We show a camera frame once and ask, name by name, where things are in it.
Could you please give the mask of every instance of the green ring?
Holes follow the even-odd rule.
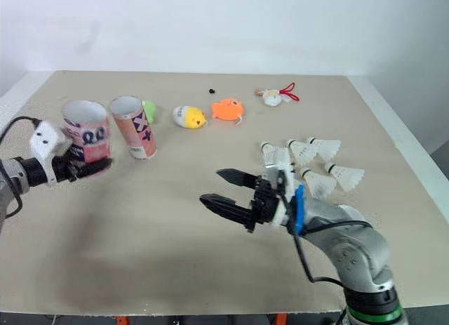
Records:
[[[393,321],[393,320],[398,319],[403,314],[403,310],[400,305],[398,305],[398,307],[396,309],[394,309],[393,311],[391,311],[390,313],[379,314],[379,315],[365,314],[365,313],[353,310],[349,306],[348,306],[348,310],[357,319],[359,319],[361,321],[369,321],[371,323],[384,323],[384,322],[388,322],[388,321]]]

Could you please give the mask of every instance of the cylindrical can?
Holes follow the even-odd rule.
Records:
[[[83,166],[110,157],[109,122],[106,109],[97,102],[75,100],[62,106],[64,127],[72,140],[72,163]]]
[[[157,152],[157,146],[142,101],[131,95],[118,97],[111,103],[111,112],[133,157],[136,159],[153,157]]]

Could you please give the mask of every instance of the small toy with red string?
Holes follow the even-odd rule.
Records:
[[[268,106],[278,106],[282,101],[290,102],[292,99],[297,102],[300,101],[300,98],[293,94],[292,91],[295,88],[295,82],[288,84],[282,90],[262,90],[257,89],[255,91],[256,95],[261,95],[264,103]]]

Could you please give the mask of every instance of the beige table surface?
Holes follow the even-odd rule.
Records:
[[[253,95],[292,81],[300,103],[270,108]],[[62,123],[68,100],[107,106],[128,94],[158,105],[158,154],[134,160],[111,120],[112,169],[26,194],[23,211],[1,234],[1,310],[236,314],[343,307],[340,288],[307,281],[285,230],[258,225],[249,234],[198,200],[216,192],[247,205],[251,191],[215,171],[259,174],[260,141],[282,145],[310,135],[341,139],[336,162],[366,170],[353,192],[335,190],[328,201],[354,205],[387,238],[403,306],[449,303],[448,224],[345,77],[58,72],[22,113]],[[211,119],[187,130],[173,123],[174,107],[196,105],[210,114],[210,104],[228,97],[244,103],[240,126]],[[5,141],[9,150],[2,146],[3,158],[28,156],[28,136],[19,131]],[[312,164],[323,173],[321,167]],[[335,275],[318,249],[308,245],[306,252],[315,275]]]

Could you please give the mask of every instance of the yellow chick toy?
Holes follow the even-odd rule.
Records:
[[[185,128],[200,128],[207,124],[206,116],[198,107],[179,106],[173,110],[173,119]]]

